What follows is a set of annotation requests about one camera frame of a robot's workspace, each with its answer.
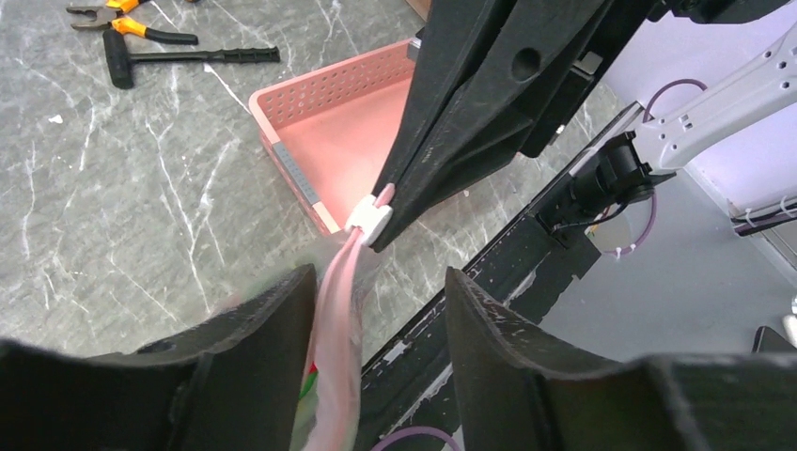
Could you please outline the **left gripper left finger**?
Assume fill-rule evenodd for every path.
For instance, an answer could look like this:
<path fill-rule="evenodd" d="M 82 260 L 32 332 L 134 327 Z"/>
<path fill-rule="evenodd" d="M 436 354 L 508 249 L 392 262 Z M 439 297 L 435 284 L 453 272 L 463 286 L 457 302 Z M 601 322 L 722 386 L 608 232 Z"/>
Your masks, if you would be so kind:
<path fill-rule="evenodd" d="M 286 273 L 226 312 L 132 353 L 1 343 L 5 450 L 287 450 L 317 275 Z"/>

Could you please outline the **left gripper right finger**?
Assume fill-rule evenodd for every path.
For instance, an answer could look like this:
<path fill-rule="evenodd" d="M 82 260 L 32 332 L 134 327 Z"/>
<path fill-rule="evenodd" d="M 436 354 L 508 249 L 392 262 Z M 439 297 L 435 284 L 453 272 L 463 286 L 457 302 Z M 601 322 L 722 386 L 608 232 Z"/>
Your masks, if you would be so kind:
<path fill-rule="evenodd" d="M 555 421 L 552 450 L 796 446 L 792 352 L 666 353 L 619 363 L 543 332 L 567 345 L 559 354 L 541 345 L 527 353 Z"/>

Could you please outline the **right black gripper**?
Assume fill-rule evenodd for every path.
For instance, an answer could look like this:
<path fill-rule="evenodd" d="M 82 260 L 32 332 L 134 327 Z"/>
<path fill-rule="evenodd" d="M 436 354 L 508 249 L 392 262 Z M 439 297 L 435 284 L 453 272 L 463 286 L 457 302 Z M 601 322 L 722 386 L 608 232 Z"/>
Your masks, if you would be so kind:
<path fill-rule="evenodd" d="M 381 252 L 431 207 L 454 161 L 531 87 L 548 96 L 519 151 L 555 140 L 645 21 L 751 23 L 786 1 L 432 1 L 393 146 L 374 192 L 393 183 Z M 569 70 L 556 82 L 546 70 Z"/>

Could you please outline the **clear zip top bag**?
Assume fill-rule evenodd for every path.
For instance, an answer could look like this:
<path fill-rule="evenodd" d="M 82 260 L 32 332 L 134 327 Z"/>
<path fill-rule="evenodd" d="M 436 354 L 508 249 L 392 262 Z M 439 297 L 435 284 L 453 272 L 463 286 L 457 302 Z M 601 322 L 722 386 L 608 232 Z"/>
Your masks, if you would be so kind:
<path fill-rule="evenodd" d="M 368 194 L 345 226 L 289 260 L 317 273 L 315 313 L 291 433 L 293 450 L 351 450 L 361 407 L 362 310 L 381 265 L 370 249 L 391 219 L 395 186 Z"/>

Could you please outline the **pink plastic basket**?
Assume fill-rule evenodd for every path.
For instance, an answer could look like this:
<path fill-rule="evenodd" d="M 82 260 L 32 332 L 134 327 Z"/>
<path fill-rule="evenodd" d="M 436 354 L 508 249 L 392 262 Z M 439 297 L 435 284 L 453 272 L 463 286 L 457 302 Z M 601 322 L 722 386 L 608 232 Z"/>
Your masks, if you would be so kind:
<path fill-rule="evenodd" d="M 412 38 L 253 93 L 267 153 L 323 235 L 370 194 L 399 129 L 421 40 Z"/>

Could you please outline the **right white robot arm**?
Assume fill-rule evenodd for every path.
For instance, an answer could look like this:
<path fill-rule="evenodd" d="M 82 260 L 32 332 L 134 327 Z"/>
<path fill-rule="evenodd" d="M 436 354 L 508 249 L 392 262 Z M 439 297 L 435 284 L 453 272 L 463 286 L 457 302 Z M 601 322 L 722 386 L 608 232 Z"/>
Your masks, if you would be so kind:
<path fill-rule="evenodd" d="M 751 23 L 779 1 L 435 1 L 397 137 L 376 188 L 393 185 L 381 251 L 426 210 L 537 157 L 644 22 Z M 645 200 L 704 150 L 796 101 L 796 33 L 670 114 L 621 132 L 576 170 L 539 220 L 558 239 Z"/>

